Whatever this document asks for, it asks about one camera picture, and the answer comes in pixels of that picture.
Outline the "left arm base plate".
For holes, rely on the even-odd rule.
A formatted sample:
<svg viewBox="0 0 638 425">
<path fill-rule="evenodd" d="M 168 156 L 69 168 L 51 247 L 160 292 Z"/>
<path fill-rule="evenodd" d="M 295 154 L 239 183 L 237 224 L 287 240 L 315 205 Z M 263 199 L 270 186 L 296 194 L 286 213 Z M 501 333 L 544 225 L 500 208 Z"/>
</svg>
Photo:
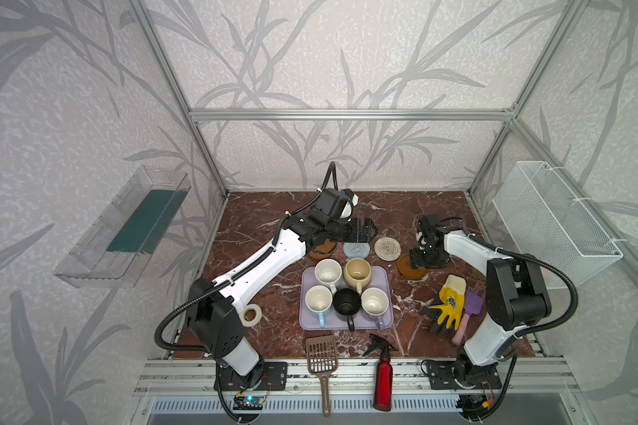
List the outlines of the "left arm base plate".
<svg viewBox="0 0 638 425">
<path fill-rule="evenodd" d="M 248 375 L 238 375 L 233 368 L 218 365 L 214 388 L 222 391 L 284 391 L 288 378 L 288 363 L 265 361 Z"/>
</svg>

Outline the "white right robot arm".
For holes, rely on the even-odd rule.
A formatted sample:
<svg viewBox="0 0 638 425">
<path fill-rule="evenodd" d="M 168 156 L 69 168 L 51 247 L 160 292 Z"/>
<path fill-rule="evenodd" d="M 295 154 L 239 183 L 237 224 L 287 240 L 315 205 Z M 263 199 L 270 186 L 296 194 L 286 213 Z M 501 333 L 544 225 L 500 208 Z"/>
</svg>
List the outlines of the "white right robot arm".
<svg viewBox="0 0 638 425">
<path fill-rule="evenodd" d="M 486 278 L 487 315 L 461 349 L 459 359 L 471 367 L 488 367 L 505 359 L 504 353 L 525 335 L 567 323 L 579 306 L 579 293 L 564 272 L 531 254 L 496 247 L 469 232 L 465 219 L 424 215 L 416 225 L 418 247 L 409 254 L 410 267 L 434 269 L 457 257 Z M 557 276 L 570 294 L 569 306 L 558 318 L 552 313 L 543 272 Z"/>
</svg>

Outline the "white speckled mug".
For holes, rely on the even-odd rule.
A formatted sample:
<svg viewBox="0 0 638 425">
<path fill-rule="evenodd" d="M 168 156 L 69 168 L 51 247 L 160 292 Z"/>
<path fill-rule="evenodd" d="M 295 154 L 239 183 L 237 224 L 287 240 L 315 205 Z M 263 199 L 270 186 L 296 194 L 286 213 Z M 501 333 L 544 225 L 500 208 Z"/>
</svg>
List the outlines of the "white speckled mug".
<svg viewBox="0 0 638 425">
<path fill-rule="evenodd" d="M 338 283 L 342 278 L 342 266 L 336 260 L 320 260 L 315 266 L 315 279 L 333 294 L 338 290 Z"/>
</svg>

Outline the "beige ceramic mug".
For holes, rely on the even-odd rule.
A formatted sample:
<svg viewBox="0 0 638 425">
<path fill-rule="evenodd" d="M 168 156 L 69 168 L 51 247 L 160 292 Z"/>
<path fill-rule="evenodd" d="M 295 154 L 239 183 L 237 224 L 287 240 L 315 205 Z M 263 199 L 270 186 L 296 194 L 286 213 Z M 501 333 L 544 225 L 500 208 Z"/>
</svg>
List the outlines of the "beige ceramic mug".
<svg viewBox="0 0 638 425">
<path fill-rule="evenodd" d="M 349 288 L 362 294 L 372 280 L 370 263 L 359 258 L 349 260 L 343 270 L 343 279 Z"/>
</svg>

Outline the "dark wooden coaster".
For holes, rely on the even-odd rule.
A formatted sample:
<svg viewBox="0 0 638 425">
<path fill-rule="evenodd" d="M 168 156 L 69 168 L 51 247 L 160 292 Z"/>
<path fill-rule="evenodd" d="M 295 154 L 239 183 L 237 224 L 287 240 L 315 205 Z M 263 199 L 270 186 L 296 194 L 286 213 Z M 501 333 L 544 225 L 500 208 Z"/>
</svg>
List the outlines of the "dark wooden coaster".
<svg viewBox="0 0 638 425">
<path fill-rule="evenodd" d="M 409 281 L 420 281 L 427 274 L 425 267 L 413 267 L 411 265 L 409 253 L 404 253 L 398 258 L 396 267 L 399 273 Z"/>
</svg>

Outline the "blue grey woven coaster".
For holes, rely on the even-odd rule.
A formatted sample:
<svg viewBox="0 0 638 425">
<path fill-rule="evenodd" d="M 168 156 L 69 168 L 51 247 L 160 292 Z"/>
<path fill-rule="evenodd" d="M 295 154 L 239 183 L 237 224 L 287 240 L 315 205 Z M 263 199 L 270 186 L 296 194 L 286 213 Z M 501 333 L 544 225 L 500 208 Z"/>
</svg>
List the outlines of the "blue grey woven coaster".
<svg viewBox="0 0 638 425">
<path fill-rule="evenodd" d="M 343 253 L 348 259 L 365 260 L 370 254 L 370 245 L 367 243 L 344 243 Z"/>
</svg>

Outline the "brown wooden coaster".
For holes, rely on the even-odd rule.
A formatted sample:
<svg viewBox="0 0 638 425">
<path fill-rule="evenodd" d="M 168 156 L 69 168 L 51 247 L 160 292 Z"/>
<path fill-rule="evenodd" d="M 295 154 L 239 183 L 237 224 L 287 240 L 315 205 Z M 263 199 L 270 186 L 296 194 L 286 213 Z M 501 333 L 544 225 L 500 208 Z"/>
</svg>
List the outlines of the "brown wooden coaster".
<svg viewBox="0 0 638 425">
<path fill-rule="evenodd" d="M 324 244 L 321 244 L 313 249 L 313 251 L 311 251 L 308 255 L 310 256 L 310 258 L 317 261 L 325 260 L 333 255 L 335 249 L 335 242 L 327 240 Z"/>
</svg>

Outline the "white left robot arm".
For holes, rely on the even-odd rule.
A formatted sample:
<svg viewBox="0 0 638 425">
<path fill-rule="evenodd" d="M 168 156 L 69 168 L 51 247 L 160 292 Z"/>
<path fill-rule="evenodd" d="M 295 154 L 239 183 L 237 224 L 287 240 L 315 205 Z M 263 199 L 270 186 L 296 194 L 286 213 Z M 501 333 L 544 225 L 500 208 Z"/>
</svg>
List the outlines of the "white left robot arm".
<svg viewBox="0 0 638 425">
<path fill-rule="evenodd" d="M 170 352 L 205 352 L 218 365 L 231 368 L 248 384 L 263 374 L 263 360 L 246 340 L 240 318 L 255 295 L 290 265 L 302 260 L 318 246 L 369 242 L 377 235 L 370 219 L 353 216 L 358 196 L 338 187 L 337 165 L 331 162 L 315 196 L 280 219 L 272 239 L 231 271 L 193 282 L 184 304 L 177 306 L 157 326 L 153 339 Z M 168 342 L 163 332 L 168 324 L 185 315 L 185 324 L 198 338 L 196 345 Z"/>
</svg>

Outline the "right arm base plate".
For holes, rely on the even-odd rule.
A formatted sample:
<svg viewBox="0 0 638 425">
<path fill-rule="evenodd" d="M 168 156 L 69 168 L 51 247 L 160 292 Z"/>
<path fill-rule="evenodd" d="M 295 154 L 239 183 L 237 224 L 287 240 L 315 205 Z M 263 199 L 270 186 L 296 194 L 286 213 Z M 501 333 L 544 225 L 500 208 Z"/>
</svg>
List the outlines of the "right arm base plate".
<svg viewBox="0 0 638 425">
<path fill-rule="evenodd" d="M 500 390 L 503 387 L 497 364 L 475 366 L 467 359 L 434 361 L 424 359 L 420 368 L 432 390 Z"/>
</svg>

